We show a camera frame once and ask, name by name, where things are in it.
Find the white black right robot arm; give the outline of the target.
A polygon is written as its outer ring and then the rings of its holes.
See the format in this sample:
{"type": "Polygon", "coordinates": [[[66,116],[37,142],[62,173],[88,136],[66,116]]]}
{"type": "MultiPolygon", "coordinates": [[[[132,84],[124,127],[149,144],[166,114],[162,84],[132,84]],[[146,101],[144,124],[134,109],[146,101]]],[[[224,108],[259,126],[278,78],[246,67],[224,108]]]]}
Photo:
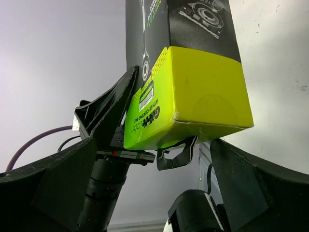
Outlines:
{"type": "MultiPolygon", "coordinates": [[[[223,203],[186,190],[168,211],[174,232],[306,232],[309,176],[220,139],[210,152],[223,203]]],[[[87,139],[0,175],[3,232],[105,232],[129,163],[97,158],[87,139]]]]}

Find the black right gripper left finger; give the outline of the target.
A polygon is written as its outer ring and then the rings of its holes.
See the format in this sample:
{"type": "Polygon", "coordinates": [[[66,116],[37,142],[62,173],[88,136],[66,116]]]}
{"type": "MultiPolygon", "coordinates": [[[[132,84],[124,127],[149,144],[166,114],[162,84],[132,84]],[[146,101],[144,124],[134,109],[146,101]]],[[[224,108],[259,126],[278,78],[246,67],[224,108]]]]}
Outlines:
{"type": "Polygon", "coordinates": [[[96,156],[92,138],[0,175],[2,232],[73,232],[96,156]]]}

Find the green black Gillette Labs box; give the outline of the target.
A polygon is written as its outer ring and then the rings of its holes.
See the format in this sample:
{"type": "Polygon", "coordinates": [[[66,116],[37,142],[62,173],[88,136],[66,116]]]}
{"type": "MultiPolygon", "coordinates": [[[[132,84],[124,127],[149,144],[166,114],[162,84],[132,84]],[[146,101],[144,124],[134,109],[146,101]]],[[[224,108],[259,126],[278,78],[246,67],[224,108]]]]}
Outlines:
{"type": "Polygon", "coordinates": [[[160,171],[254,126],[227,0],[126,1],[126,64],[139,73],[124,146],[155,150],[160,171]]]}

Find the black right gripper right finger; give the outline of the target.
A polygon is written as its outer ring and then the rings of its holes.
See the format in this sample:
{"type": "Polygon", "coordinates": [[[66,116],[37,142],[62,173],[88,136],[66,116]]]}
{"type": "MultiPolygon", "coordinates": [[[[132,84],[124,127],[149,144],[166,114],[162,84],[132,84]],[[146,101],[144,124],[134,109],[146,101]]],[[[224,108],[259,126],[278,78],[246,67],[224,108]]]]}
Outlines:
{"type": "Polygon", "coordinates": [[[221,139],[210,153],[233,232],[307,232],[309,176],[221,139]]]}

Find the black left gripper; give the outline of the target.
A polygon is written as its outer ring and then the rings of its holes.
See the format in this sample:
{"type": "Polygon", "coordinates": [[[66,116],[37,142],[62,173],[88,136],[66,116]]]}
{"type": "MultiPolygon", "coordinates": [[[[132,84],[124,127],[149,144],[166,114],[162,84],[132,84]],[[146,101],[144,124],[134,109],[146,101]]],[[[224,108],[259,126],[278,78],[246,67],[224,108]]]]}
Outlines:
{"type": "Polygon", "coordinates": [[[131,164],[153,163],[155,155],[144,150],[123,148],[124,125],[139,76],[139,67],[130,67],[105,93],[93,101],[80,101],[74,115],[79,122],[80,137],[92,138],[98,148],[83,209],[77,220],[77,232],[106,232],[131,164]]]}

